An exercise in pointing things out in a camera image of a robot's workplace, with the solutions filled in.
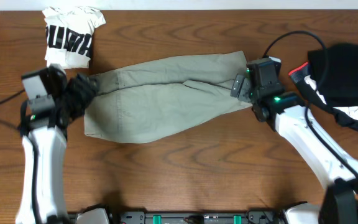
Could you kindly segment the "olive green shorts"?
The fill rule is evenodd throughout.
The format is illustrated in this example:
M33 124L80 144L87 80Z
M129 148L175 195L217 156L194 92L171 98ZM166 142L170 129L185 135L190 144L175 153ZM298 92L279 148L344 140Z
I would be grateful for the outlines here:
M246 71L242 51L163 58L96 75L97 97L85 111L85 135L148 143L251 106L230 95Z

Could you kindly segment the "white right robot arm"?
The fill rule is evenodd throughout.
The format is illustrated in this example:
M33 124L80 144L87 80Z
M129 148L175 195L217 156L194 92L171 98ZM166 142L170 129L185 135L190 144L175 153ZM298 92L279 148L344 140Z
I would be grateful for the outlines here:
M298 151L326 191L322 205L292 205L278 212L274 222L358 223L358 160L318 124L304 101L278 87L253 102L252 109Z

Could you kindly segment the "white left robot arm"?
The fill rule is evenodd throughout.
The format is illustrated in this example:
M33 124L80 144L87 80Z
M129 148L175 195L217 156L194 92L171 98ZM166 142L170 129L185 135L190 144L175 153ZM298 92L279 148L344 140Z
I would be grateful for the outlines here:
M69 223L63 192L67 128L84 115L98 93L98 81L41 70L24 75L22 83L28 99L21 105L18 129L25 170L15 222Z

